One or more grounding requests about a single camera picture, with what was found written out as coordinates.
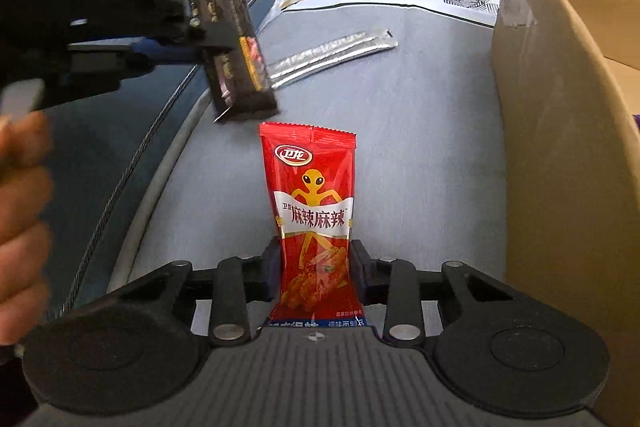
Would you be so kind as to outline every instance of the finger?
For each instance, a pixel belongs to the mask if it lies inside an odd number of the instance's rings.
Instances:
[[[12,171],[0,183],[0,245],[32,227],[49,202],[52,182],[43,167]]]
[[[51,247],[43,222],[0,245],[0,302],[33,285],[39,278]]]
[[[12,155],[12,124],[7,116],[0,116],[0,173],[4,163],[8,162]]]
[[[0,344],[15,344],[33,328],[49,301],[44,279],[0,304]]]
[[[20,167],[34,167],[52,149],[49,121],[43,112],[29,113],[13,124],[14,161]]]

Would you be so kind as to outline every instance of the red packaging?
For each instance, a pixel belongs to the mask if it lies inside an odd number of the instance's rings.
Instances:
[[[280,302],[269,326],[365,326],[349,277],[354,134],[260,124],[264,170],[282,245]]]

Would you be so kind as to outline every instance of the alien cartoon character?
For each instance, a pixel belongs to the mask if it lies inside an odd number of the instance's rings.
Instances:
[[[322,172],[318,171],[317,169],[309,169],[308,171],[306,171],[302,175],[302,181],[305,184],[305,187],[308,188],[308,192],[305,192],[300,188],[296,188],[296,190],[291,193],[291,197],[295,198],[297,196],[301,196],[303,200],[305,200],[305,204],[307,206],[321,206],[322,201],[329,196],[333,197],[336,203],[340,203],[342,201],[340,194],[338,194],[338,192],[336,192],[332,188],[324,192],[319,192],[324,185],[324,176],[322,175]],[[276,221],[280,227],[283,225],[283,220],[281,217],[278,217]],[[317,261],[319,261],[319,258],[326,257],[334,250],[337,250],[334,245],[332,245],[331,242],[323,235],[320,235],[316,232],[306,232],[305,240],[302,244],[302,249],[300,250],[299,266],[301,268],[305,266],[306,251],[308,250],[309,245],[311,245],[312,239],[315,239],[320,244],[320,246],[325,249],[324,252],[311,260],[312,263],[316,263]]]

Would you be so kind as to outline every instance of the cardboard box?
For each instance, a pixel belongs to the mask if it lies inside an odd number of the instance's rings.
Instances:
[[[507,282],[605,339],[596,413],[640,426],[640,0],[501,0]]]

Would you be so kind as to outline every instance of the white label band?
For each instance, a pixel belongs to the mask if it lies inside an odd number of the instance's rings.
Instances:
[[[326,237],[349,237],[353,198],[320,206],[308,206],[277,190],[273,198],[282,220],[280,228],[283,234],[316,232]]]

